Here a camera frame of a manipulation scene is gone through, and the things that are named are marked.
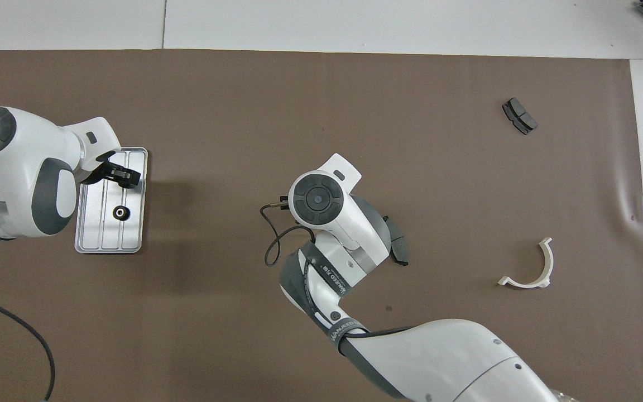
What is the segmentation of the silver metal tray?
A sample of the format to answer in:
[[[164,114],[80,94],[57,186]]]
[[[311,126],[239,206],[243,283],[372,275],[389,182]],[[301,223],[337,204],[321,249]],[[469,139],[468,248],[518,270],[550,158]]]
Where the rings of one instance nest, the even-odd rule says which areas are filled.
[[[141,248],[145,218],[148,152],[143,147],[124,147],[110,161],[141,174],[140,184],[125,189],[114,181],[81,185],[74,247],[80,253],[135,253]],[[131,211],[127,221],[112,212],[122,204]]]

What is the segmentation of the brown table mat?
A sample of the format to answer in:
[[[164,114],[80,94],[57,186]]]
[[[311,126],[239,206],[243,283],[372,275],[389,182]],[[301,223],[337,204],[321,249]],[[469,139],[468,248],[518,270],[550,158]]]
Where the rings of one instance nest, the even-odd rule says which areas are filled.
[[[522,134],[516,98],[538,123]],[[133,255],[75,226],[0,242],[0,305],[50,343],[54,402],[394,402],[279,287],[260,206],[332,154],[400,226],[342,300],[371,331],[462,318],[549,387],[643,402],[643,196],[627,60],[258,51],[0,52],[0,106],[105,117],[150,153]],[[551,237],[546,288],[538,243]]]

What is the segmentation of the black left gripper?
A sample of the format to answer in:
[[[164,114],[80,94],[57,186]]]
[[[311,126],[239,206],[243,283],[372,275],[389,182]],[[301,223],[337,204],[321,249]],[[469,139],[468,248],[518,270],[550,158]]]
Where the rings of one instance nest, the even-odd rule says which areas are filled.
[[[115,153],[116,151],[109,151],[96,157],[96,161],[100,162],[100,165],[83,180],[83,184],[93,185],[98,181],[106,179],[122,184],[122,188],[125,189],[132,189],[138,186],[141,177],[138,171],[120,169],[116,164],[109,162],[109,158],[115,155]]]

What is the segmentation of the white curved plastic bracket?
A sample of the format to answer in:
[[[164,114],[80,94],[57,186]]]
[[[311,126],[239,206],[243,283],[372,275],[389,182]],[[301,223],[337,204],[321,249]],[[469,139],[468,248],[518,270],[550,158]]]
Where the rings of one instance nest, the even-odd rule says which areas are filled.
[[[546,237],[538,243],[539,247],[543,251],[544,267],[543,272],[539,275],[538,278],[536,278],[536,280],[528,284],[523,284],[515,281],[508,276],[503,276],[497,281],[497,284],[502,286],[509,285],[518,289],[535,289],[548,287],[551,283],[550,277],[554,269],[554,255],[550,247],[551,241],[551,237]]]

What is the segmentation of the dark grey brake pad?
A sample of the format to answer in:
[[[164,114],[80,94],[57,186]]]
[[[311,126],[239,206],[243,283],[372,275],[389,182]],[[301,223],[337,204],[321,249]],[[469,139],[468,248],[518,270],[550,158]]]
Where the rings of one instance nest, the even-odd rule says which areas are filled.
[[[528,135],[529,132],[538,127],[536,120],[531,117],[518,99],[509,99],[506,103],[503,103],[502,109],[513,126],[522,134]]]
[[[390,230],[391,239],[391,257],[394,262],[401,266],[409,264],[409,247],[408,243],[400,230],[400,226],[394,222],[390,216],[383,216],[386,226]]]

